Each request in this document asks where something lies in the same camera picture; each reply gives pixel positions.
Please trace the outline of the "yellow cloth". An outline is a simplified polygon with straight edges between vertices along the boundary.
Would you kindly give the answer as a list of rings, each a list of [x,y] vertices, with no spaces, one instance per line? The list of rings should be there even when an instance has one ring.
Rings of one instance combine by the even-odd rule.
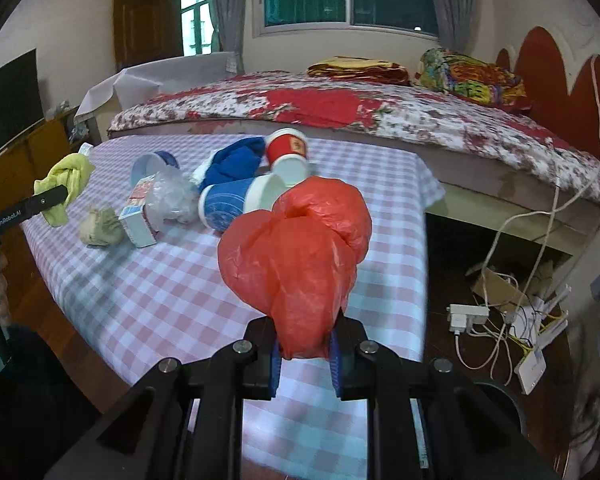
[[[85,190],[94,169],[87,156],[71,153],[56,162],[44,179],[34,181],[34,195],[47,192],[58,185],[67,189],[67,197],[62,203],[43,212],[49,226],[59,228],[68,223],[67,209]]]

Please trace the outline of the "milk carton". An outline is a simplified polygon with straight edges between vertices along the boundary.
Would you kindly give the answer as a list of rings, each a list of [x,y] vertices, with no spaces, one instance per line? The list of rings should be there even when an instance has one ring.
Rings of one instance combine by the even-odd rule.
[[[118,217],[126,236],[137,248],[157,243],[158,230],[149,220],[146,210],[146,200],[154,187],[154,181],[154,176],[138,180]]]

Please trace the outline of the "clear plastic bag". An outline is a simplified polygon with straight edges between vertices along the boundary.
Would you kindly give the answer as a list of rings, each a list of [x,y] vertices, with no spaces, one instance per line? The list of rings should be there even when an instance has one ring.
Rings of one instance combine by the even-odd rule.
[[[149,224],[160,232],[164,222],[192,223],[198,217],[199,194],[180,170],[165,166],[152,179],[145,200],[145,214]]]

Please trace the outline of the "red plastic bag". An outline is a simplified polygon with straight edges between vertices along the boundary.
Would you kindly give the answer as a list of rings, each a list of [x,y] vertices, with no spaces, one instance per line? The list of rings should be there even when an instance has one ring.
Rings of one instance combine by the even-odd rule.
[[[219,270],[240,300],[272,318],[284,359],[324,358],[372,229],[355,186],[309,177],[271,210],[232,222],[218,245]]]

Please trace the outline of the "blue patterned paper cup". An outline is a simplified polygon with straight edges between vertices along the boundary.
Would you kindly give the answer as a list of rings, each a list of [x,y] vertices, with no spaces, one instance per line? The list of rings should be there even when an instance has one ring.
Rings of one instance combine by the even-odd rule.
[[[208,229],[224,232],[242,214],[271,210],[286,191],[285,183],[276,174],[212,184],[199,196],[199,218]]]

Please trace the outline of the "black television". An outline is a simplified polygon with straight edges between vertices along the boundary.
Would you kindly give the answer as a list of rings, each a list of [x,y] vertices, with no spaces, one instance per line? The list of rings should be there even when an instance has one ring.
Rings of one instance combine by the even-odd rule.
[[[43,118],[33,49],[0,68],[0,151]]]

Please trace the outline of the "white sheet covered table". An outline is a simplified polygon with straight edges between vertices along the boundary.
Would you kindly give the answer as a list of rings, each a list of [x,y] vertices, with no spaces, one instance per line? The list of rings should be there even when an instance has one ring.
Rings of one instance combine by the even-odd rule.
[[[124,68],[86,92],[76,117],[94,115],[112,98],[122,110],[159,94],[178,93],[212,84],[239,73],[242,59],[235,52],[177,56]]]

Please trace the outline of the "pink checkered tablecloth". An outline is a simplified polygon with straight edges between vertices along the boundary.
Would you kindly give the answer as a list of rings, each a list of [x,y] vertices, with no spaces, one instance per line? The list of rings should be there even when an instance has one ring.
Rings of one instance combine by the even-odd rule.
[[[245,406],[245,458],[298,479],[362,479],[366,406],[339,401],[327,362],[309,350],[325,340],[328,312],[344,304],[372,338],[420,359],[425,212],[443,188],[413,153],[314,139],[310,161],[325,189],[304,209],[283,197],[273,212],[244,214],[223,234],[169,223],[146,248],[81,242],[92,209],[119,208],[129,197],[140,156],[167,151],[191,170],[232,142],[229,134],[124,136],[96,146],[67,224],[52,228],[38,217],[24,225],[33,258],[73,327],[129,383],[165,356],[211,356],[250,320],[274,313],[294,357],[274,400]]]

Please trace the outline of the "white power strip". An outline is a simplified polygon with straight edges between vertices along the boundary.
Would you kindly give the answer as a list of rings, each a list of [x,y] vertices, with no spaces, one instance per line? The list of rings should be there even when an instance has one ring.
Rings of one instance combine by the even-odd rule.
[[[448,312],[449,330],[457,335],[466,333],[475,324],[484,324],[490,314],[488,307],[470,304],[450,304],[446,312]]]

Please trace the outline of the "blue crumpled cloth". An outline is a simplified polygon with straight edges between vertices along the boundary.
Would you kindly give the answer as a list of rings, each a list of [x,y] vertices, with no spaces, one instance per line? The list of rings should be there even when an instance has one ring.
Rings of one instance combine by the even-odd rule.
[[[263,136],[240,139],[212,152],[190,175],[189,181],[201,192],[209,185],[252,178],[265,151]]]

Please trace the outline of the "cardboard box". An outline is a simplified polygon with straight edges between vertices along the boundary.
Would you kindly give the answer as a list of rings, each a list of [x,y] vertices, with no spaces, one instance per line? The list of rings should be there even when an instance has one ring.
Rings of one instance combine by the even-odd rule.
[[[502,313],[515,313],[517,310],[527,313],[531,308],[540,310],[553,275],[554,263],[551,261],[538,266],[530,283],[525,278],[518,280],[513,274],[496,272],[490,268],[483,271],[480,264],[466,272],[468,278],[475,279],[471,291],[488,306]]]

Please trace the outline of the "wooden door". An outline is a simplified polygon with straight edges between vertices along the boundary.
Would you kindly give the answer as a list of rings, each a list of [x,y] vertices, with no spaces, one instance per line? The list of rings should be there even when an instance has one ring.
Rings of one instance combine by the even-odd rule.
[[[117,71],[183,55],[180,0],[114,0]]]

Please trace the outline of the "floral red bedspread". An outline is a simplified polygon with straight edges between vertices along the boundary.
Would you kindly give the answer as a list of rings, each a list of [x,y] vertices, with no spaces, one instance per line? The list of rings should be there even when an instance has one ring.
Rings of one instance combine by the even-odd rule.
[[[431,145],[497,160],[600,203],[600,161],[524,116],[422,87],[261,72],[159,94],[111,132],[197,120],[263,120]]]

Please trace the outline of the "folded yellow red blanket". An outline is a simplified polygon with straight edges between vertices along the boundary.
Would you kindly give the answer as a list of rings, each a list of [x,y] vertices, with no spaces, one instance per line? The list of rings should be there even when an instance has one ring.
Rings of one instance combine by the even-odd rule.
[[[311,65],[306,73],[311,77],[328,77],[333,80],[356,79],[382,84],[410,83],[410,75],[404,66],[379,58],[337,55]]]

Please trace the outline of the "colourful pillow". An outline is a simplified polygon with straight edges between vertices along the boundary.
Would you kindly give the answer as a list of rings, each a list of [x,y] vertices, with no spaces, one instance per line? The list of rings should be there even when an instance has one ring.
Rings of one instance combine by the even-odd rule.
[[[521,76],[445,48],[432,48],[422,55],[415,82],[429,90],[500,110],[525,112],[531,108]]]

